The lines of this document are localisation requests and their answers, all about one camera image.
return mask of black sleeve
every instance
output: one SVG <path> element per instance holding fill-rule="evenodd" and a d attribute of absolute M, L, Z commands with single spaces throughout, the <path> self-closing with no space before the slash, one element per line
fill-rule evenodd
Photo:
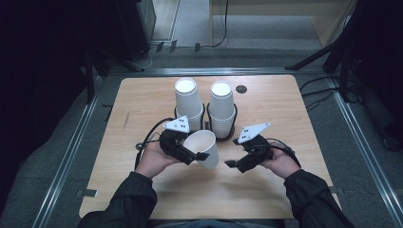
<path fill-rule="evenodd" d="M 110 204 L 103 212 L 91 212 L 83 217 L 79 228 L 145 227 L 157 204 L 152 180 L 135 172 L 121 183 Z"/>
<path fill-rule="evenodd" d="M 299 170 L 284 186 L 299 227 L 354 227 L 344 216 L 325 180 Z"/>

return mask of person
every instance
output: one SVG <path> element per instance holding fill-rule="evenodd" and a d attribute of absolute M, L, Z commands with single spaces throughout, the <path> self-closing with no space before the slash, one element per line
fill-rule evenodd
<path fill-rule="evenodd" d="M 301 169 L 281 150 L 273 149 L 273 153 L 273 159 L 261 165 L 284 179 L 286 196 L 299 227 L 354 227 L 341 212 L 325 180 Z M 152 179 L 178 162 L 166 155 L 158 142 L 151 142 L 144 150 L 138 167 L 121 183 L 107 208 L 85 215 L 78 228 L 149 227 L 148 220 L 157 204 Z M 260 227 L 257 224 L 242 226 L 239 222 L 209 219 L 171 225 L 161 227 Z"/>

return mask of hand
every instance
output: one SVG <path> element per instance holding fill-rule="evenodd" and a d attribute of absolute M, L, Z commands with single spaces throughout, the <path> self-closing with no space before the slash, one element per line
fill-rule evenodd
<path fill-rule="evenodd" d="M 283 179 L 288 178 L 288 176 L 300 169 L 292 158 L 276 148 L 273 148 L 273 159 L 266 160 L 260 165 L 272 170 L 274 174 Z"/>
<path fill-rule="evenodd" d="M 152 179 L 169 165 L 178 162 L 163 152 L 159 142 L 150 142 L 145 148 L 135 172 Z"/>

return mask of person's left hand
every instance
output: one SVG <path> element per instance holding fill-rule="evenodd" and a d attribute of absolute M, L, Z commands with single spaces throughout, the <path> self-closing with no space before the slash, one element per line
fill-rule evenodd
<path fill-rule="evenodd" d="M 174 163 L 179 163 L 179 161 L 166 155 L 159 142 L 150 142 L 145 148 L 135 172 L 152 179 Z"/>

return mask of wooden desk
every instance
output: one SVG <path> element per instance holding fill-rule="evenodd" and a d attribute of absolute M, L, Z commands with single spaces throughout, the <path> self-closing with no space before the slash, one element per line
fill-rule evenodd
<path fill-rule="evenodd" d="M 225 15 L 225 1 L 209 0 L 210 45 L 213 45 L 213 16 Z M 228 15 L 310 16 L 320 43 L 326 47 L 355 7 L 355 0 L 231 0 Z"/>
<path fill-rule="evenodd" d="M 88 189 L 99 191 L 96 198 L 84 198 L 80 216 L 105 210 L 120 183 L 133 170 L 136 143 L 158 121 L 173 117 L 174 84 L 179 78 L 124 79 L 106 128 Z M 209 103 L 211 85 L 226 80 L 234 90 L 239 109 L 233 139 L 246 125 L 271 123 L 261 133 L 289 144 L 302 167 L 333 185 L 323 160 L 314 129 L 291 75 L 193 77 L 201 99 Z M 239 94 L 236 86 L 247 92 Z M 218 142 L 219 165 L 203 169 L 196 162 L 174 164 L 154 178 L 158 204 L 153 219 L 286 219 L 292 217 L 283 180 L 258 166 L 242 174 L 228 168 L 224 161 L 245 155 L 231 141 Z"/>

